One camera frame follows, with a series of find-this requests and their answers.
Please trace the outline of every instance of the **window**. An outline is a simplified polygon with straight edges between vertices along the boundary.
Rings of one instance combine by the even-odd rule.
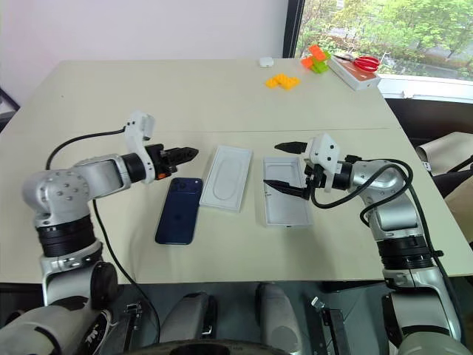
[[[287,56],[305,56],[312,44],[331,53],[374,55],[384,81],[430,77],[432,85],[439,78],[434,82],[462,84],[473,99],[473,0],[292,1],[302,11],[293,15],[300,16],[294,21],[299,35]]]

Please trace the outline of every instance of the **white wall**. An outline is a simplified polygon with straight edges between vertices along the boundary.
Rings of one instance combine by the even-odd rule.
[[[287,0],[3,0],[0,85],[20,104],[66,59],[282,55]]]

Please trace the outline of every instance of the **windowsill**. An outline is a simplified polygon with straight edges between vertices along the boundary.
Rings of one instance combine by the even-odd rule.
[[[473,104],[473,81],[381,74],[379,91],[384,98],[451,101]]]

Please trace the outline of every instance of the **white plastic tray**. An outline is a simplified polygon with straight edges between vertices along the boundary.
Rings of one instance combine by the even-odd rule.
[[[264,158],[263,176],[265,180],[280,180],[291,186],[303,187],[304,177],[298,158]],[[303,227],[313,224],[310,206],[306,200],[283,194],[263,184],[268,226]]]
[[[250,162],[251,150],[218,146],[200,205],[239,211]]]

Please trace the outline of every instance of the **tabletop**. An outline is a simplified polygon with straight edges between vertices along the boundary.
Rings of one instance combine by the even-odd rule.
[[[376,244],[370,230],[358,219],[358,213],[363,207],[361,199],[351,200],[330,210],[311,206],[314,224],[308,229],[265,226],[262,159],[289,156],[273,148],[277,143],[306,141],[322,132],[328,132],[338,142],[342,157],[353,154],[366,159],[397,158],[411,165],[415,173],[413,186],[423,204],[432,241],[437,249],[445,253],[443,264],[447,272],[450,275],[473,274],[473,265],[464,262],[472,257],[471,249],[432,179],[423,169],[404,132],[376,89],[353,92],[348,88],[349,91],[346,91],[344,83],[331,72],[324,75],[311,73],[306,77],[305,72],[301,71],[301,85],[285,92],[279,88],[266,88],[263,77],[271,76],[272,72],[251,67],[254,65],[252,61],[208,62],[207,65],[204,65],[204,61],[130,62],[129,70],[126,62],[65,63],[40,86],[30,102],[22,107],[0,134],[0,282],[37,283],[41,280],[38,262],[41,247],[33,229],[33,211],[21,200],[21,185],[25,178],[44,168],[48,154],[60,142],[84,133],[117,129],[135,108],[147,111],[157,119],[157,128],[149,143],[164,143],[167,149],[175,146],[199,149],[198,156],[192,162],[179,166],[176,177],[205,180],[219,144],[253,150],[241,211],[235,213],[201,207],[194,241],[188,246],[163,246],[154,241],[171,179],[149,185],[136,183],[127,191],[98,201],[115,253],[139,283],[381,279],[382,264]],[[135,91],[146,96],[145,101],[136,92],[130,94],[133,90],[129,88],[126,89],[125,96],[104,93],[100,98],[87,92],[85,87],[83,91],[74,89],[77,81],[92,85],[95,73],[96,83],[90,90],[98,94],[100,90],[97,88],[105,85],[101,72],[107,72],[108,67],[115,65],[120,67],[117,72],[127,72],[130,78],[134,76],[129,72],[145,72],[143,66],[155,69],[169,66],[169,71],[174,70],[174,75],[163,74],[166,80],[161,77],[160,83],[155,83],[160,87],[171,85],[174,80],[182,82],[183,76],[177,70],[181,67],[208,68],[205,74],[210,76],[210,82],[217,81],[211,74],[211,68],[220,68],[216,71],[216,76],[222,75],[224,66],[241,75],[245,74],[242,68],[247,68],[249,73],[245,74],[246,80],[232,77],[239,80],[243,96],[245,92],[254,91],[261,92],[261,97],[245,103],[233,88],[233,95],[225,96],[228,112],[223,112],[225,102],[219,102],[219,109],[212,111],[209,105],[214,105],[213,95],[218,94],[217,89],[213,85],[207,87],[205,82],[198,89],[193,80],[188,78],[189,86],[196,90],[195,94],[202,102],[199,105],[195,97],[183,99],[183,104],[175,108],[180,119],[174,120],[169,111],[169,103],[176,100],[176,92],[173,90],[167,92],[157,89],[160,94],[154,98],[153,109],[149,106],[152,105],[148,96],[150,86],[146,84],[140,87],[137,81],[130,84],[136,84]],[[276,61],[276,66],[285,69],[278,68],[273,72],[282,71],[288,75],[299,72],[296,61]],[[255,82],[253,79],[261,72],[267,74],[261,75]],[[154,70],[150,70],[147,80],[154,80],[152,73]],[[319,101],[316,91],[321,82],[329,86],[325,92],[337,93],[337,99],[330,102],[343,102],[353,107],[345,109],[341,104],[330,104],[329,96],[325,97],[325,104]],[[251,88],[245,91],[242,83],[247,83],[246,86]],[[312,101],[297,98],[298,93],[306,95],[311,87],[314,91]],[[188,89],[189,87],[184,88],[183,92],[188,92]],[[69,97],[71,90],[76,90],[74,98]],[[222,95],[220,93],[217,96],[218,100],[224,99]],[[276,115],[277,110],[273,105],[279,102],[268,95],[287,100],[287,105],[293,107],[290,120]],[[189,101],[194,105],[194,116],[181,116],[184,112],[191,111],[186,106]],[[228,120],[228,116],[237,116],[232,111],[237,107],[235,101],[239,101],[241,112],[258,112],[258,118],[250,120],[242,116],[236,122]],[[358,107],[360,102],[366,102],[364,107]],[[159,113],[160,103],[166,107],[163,111],[169,113]],[[315,110],[313,120],[308,119],[309,109]],[[338,115],[339,110],[346,111],[346,114],[350,111],[350,117],[358,119],[347,119],[345,114]],[[58,154],[52,168],[68,167],[81,159],[109,153],[126,153],[122,135],[74,143]],[[319,199],[321,202],[328,202],[343,195],[344,192],[325,194],[320,191]],[[98,224],[94,218],[92,220],[95,234],[102,240]],[[103,256],[105,260],[111,260],[105,249]],[[125,282],[121,275],[119,280]]]

